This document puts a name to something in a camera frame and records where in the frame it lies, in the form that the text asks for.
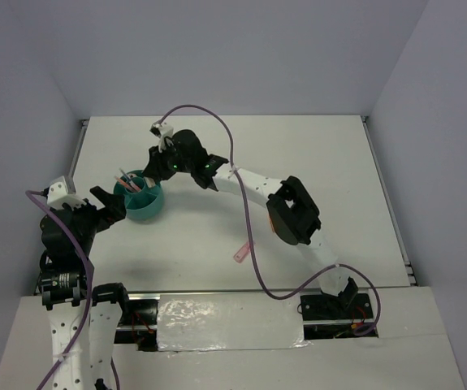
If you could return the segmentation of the grey slim pen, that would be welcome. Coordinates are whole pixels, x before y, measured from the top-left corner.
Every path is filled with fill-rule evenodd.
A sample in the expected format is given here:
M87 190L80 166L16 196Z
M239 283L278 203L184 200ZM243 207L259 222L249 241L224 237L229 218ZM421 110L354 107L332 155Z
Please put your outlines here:
M131 187L135 192L139 192L141 190L140 187L138 187L132 180L132 177L128 175L128 173L123 170L122 168L119 169L121 174L125 177L128 186Z

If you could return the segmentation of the red gel pen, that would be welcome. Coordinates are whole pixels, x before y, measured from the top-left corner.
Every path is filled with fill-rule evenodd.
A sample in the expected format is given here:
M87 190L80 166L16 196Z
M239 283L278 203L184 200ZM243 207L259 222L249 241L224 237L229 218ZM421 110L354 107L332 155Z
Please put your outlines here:
M124 188L128 189L131 192L138 193L141 190L132 181L123 180L119 178L118 176L115 177L115 180L117 183L121 184Z

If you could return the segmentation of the pink correction tape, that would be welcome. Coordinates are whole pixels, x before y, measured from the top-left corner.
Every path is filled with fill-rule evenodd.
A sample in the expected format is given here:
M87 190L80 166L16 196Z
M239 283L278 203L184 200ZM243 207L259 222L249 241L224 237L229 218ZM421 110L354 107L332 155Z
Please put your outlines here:
M234 254L233 260L241 264L247 257L251 255L251 244L245 242Z

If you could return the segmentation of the grey beige eraser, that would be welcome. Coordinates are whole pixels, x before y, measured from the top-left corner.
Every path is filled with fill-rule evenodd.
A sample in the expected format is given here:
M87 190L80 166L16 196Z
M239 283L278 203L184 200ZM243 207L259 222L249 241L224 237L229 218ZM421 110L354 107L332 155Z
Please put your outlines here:
M158 185L154 179L149 178L149 177L144 177L144 181L145 181L145 185L146 185L149 189L153 189L153 188L155 188L155 187Z

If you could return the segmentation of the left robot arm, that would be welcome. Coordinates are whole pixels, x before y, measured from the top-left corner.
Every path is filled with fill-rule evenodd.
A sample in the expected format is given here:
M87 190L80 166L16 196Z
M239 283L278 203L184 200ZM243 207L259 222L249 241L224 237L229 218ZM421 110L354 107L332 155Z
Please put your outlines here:
M53 389L117 389L112 353L118 324L132 303L121 283L93 285L89 260L95 236L126 216L124 198L96 186L97 208L59 178L42 192L41 274L38 288L50 321L53 365L41 381Z

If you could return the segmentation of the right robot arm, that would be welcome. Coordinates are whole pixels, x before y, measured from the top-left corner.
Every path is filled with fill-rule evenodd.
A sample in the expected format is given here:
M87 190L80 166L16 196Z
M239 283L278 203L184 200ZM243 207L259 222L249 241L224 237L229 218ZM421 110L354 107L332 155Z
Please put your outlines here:
M322 233L320 210L298 178L278 180L238 168L224 157L209 154L189 129L175 131L166 123L155 123L150 131L158 144L149 148L144 177L161 182L177 173L188 174L202 189L238 195L245 206L254 203L266 208L276 236L296 247L304 259L322 267L285 297L293 297L318 281L332 316L344 318L353 310L357 284L338 265Z

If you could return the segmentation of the teal round divided organizer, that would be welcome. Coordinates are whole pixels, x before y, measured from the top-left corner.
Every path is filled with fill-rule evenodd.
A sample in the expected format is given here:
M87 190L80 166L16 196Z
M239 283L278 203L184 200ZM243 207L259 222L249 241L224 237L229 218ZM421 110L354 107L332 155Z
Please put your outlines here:
M127 218L136 222L144 222L156 217L164 206L164 192L161 185L148 188L141 171L135 170L127 173L132 177L133 182L141 188L140 192L134 193L115 181L114 194L124 195ZM118 177L126 180L122 174Z

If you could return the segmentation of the silver foil sheet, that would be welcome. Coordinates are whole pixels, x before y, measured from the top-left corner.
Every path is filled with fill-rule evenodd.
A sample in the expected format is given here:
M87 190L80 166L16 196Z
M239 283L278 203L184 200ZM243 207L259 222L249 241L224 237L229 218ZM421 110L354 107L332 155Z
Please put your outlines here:
M162 295L157 344L165 352L293 349L307 345L298 297L265 293Z

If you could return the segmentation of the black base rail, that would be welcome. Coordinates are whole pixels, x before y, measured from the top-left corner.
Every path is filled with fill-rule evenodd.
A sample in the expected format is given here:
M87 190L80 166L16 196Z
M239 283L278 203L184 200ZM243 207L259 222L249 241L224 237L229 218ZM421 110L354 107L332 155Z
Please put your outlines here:
M122 317L115 333L117 345L131 345L141 352L165 352L157 344L158 301L162 295L166 294L140 294L131 298L130 312ZM297 311L302 317L307 344L311 340L354 338L374 321L374 310L366 293L358 293L349 309L342 313L327 308L325 295L306 293L295 297L300 299Z

